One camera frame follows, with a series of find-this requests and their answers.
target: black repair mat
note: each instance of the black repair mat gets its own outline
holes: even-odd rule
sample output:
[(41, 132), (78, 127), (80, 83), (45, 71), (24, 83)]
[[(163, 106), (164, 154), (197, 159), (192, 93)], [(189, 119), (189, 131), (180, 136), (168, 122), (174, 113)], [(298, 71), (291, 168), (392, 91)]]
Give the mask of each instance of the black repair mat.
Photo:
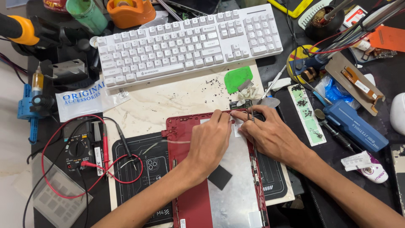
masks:
[[(250, 100), (246, 100), (246, 103), (240, 107), (236, 106), (237, 101), (229, 103), (230, 109), (249, 108), (251, 106)], [(260, 113), (255, 113), (254, 117), (264, 121), (265, 118)], [(261, 153), (257, 153), (256, 157), (259, 162), (260, 176), (262, 179), (264, 199), (274, 200), (282, 198), (287, 194), (288, 188), (286, 180), (284, 178), (281, 164)]]
[[(322, 103), (310, 92), (307, 90), (309, 95), (309, 102), (311, 103), (313, 109), (323, 109)], [(304, 127), (301, 123), (301, 120), (298, 116), (297, 110), (294, 106), (294, 103), (291, 99), (290, 93), (287, 89), (279, 90), (274, 96), (280, 100), (280, 105), (278, 106), (278, 111), (281, 118), (284, 120), (286, 125), (292, 129), (292, 131), (298, 136), (298, 138), (310, 149), (314, 150), (328, 165), (338, 171), (340, 174), (351, 180), (353, 183), (357, 184), (359, 187), (363, 188), (388, 206), (394, 208), (394, 199), (392, 196), (392, 187), (390, 183), (386, 181), (388, 187), (385, 187), (380, 184), (375, 184), (370, 180), (363, 177), (357, 171), (346, 172), (340, 160), (342, 158), (351, 156), (352, 154), (337, 143), (331, 136), (330, 132), (322, 127), (323, 133), (326, 138), (326, 143), (313, 146), (309, 144), (308, 137), (304, 131)], [(362, 110), (359, 109), (358, 113), (360, 116), (369, 122), (376, 130), (384, 135), (384, 128), (381, 126), (386, 125), (386, 117), (381, 117), (380, 113), (375, 118), (368, 118)], [(386, 104), (384, 102), (382, 110), (380, 110), (382, 116), (387, 116), (388, 112)], [(385, 159), (385, 153), (389, 153), (389, 148), (383, 148), (378, 153), (373, 153), (373, 156), (380, 161), (384, 169), (389, 170), (389, 165)], [(305, 178), (305, 181), (308, 185), (311, 197), (313, 198), (320, 219), (324, 227), (328, 228), (351, 228), (357, 227), (352, 219), (339, 207), (339, 205), (319, 186)]]
[[(140, 156), (143, 162), (143, 172), (139, 180), (132, 184), (121, 184), (118, 181), (115, 182), (115, 190), (117, 192), (117, 205), (123, 204), (131, 197), (135, 196), (169, 171), (169, 157), (167, 150), (167, 143), (162, 142), (153, 147), (145, 155), (142, 155), (151, 145), (161, 141), (162, 135), (160, 132), (147, 134), (143, 136), (137, 136), (127, 138), (129, 149), (132, 154)], [(112, 146), (113, 159), (125, 154), (122, 141), (116, 141)], [(118, 170), (128, 160), (126, 158), (121, 159), (114, 165), (114, 170)], [(140, 162), (136, 162), (136, 169), (132, 163), (126, 164), (122, 169), (118, 171), (116, 177), (121, 181), (131, 181), (139, 175), (141, 170)], [(151, 219), (143, 227), (156, 226), (173, 221), (172, 202), (168, 203), (165, 207), (156, 212)]]

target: blue syringe holder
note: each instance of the blue syringe holder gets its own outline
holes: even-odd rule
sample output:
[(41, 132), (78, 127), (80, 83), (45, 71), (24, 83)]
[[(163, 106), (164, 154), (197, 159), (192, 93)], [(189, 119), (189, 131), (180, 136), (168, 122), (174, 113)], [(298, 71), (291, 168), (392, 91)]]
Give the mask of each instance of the blue syringe holder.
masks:
[(335, 100), (332, 103), (333, 105), (324, 108), (326, 118), (367, 151), (378, 152), (388, 145), (388, 139), (359, 117), (357, 111), (344, 100)]
[(31, 112), (31, 106), (31, 86), (29, 84), (25, 84), (23, 99), (18, 102), (17, 119), (28, 120), (28, 122), (30, 122), (30, 144), (35, 144), (38, 133), (38, 119), (42, 119), (43, 117), (37, 112)]

